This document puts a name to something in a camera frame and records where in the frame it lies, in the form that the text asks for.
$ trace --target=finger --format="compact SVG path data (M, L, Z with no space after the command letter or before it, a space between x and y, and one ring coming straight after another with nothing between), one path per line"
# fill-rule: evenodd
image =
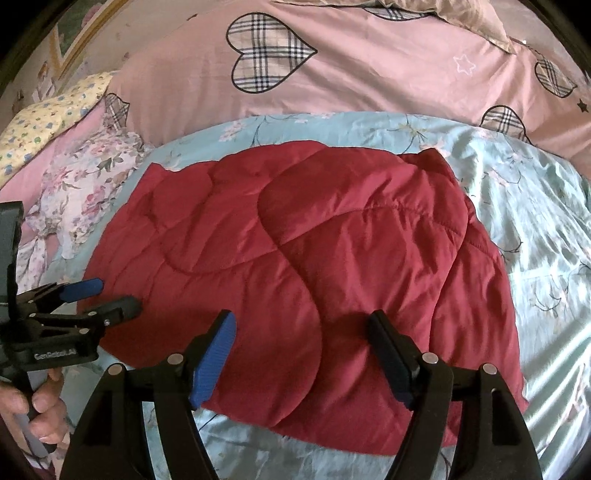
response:
M59 382L62 379L62 376L61 376L61 368L50 368L47 371L47 375L52 380L54 380L56 382Z
M25 395L4 382L0 382L0 410L10 413L28 413L29 403Z
M60 374L59 380L48 378L33 394L33 407L39 413L44 413L52 408L60 398L61 389L64 386L64 377Z
M37 438L47 437L55 432L60 432L66 424L66 404L63 400L58 402L45 413L37 416L30 424L29 430Z
M66 434L68 433L68 425L66 425L65 423L63 425L61 425L58 430L46 437L42 437L39 440L41 440L43 443L46 443L48 445L55 445L58 443L61 443L61 441L64 439L64 437L66 436Z

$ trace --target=heart pattern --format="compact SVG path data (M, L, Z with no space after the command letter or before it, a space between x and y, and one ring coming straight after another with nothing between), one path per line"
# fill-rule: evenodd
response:
M568 97L577 88L575 82L562 73L553 62L544 57L535 64L535 76L542 87L559 98Z
M108 93L105 96L105 113L105 123L121 130L127 124L129 102L124 102L115 93Z
M259 12L234 20L226 40L240 54L232 83L246 93L268 92L318 53L283 22Z
M406 22L408 20L416 20L417 18L430 17L432 15L430 12L409 12L402 8L366 7L364 10L376 17L390 20L392 22Z
M480 126L531 144L521 118L509 106L495 105L489 108L483 115Z

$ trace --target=yellow patterned pillow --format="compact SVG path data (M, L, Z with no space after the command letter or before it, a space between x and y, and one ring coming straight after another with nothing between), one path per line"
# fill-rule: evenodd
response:
M67 92L21 110L0 135L0 188L53 138L84 118L103 97L112 76L91 75Z

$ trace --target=metal rivet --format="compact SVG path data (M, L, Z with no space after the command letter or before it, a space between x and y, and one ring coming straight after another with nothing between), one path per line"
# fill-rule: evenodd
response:
M484 364L482 365L482 369L489 375L496 375L496 373L498 372L498 370L493 364Z
M423 361L428 364L436 364L439 361L439 357L431 352L426 352L423 354Z
M166 360L170 365L180 365L183 363L184 357L180 353L173 353Z
M107 371L109 375L119 375L123 371L123 367L120 364L113 364Z

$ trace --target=red comforter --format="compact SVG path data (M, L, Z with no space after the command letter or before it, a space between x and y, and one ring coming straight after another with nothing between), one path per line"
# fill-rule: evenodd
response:
M205 407L287 436L397 452L410 413L365 339L376 309L452 365L495 364L526 405L504 264L433 149L305 141L178 173L154 164L106 228L90 277L105 281L98 301L142 300L143 314L102 344L135 367L235 312L236 343Z

